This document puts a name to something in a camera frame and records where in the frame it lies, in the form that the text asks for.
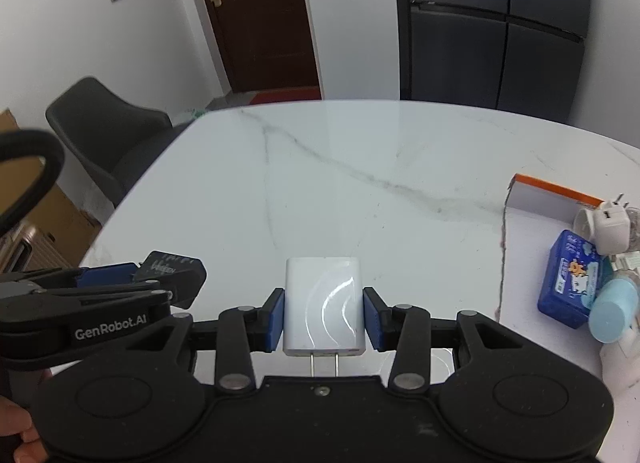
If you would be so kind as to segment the person's hand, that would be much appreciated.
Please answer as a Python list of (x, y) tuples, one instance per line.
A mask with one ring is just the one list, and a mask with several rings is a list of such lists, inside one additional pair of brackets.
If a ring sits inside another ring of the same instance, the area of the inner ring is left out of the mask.
[(1, 371), (1, 461), (47, 462), (49, 454), (29, 411), (11, 398), (9, 374)]

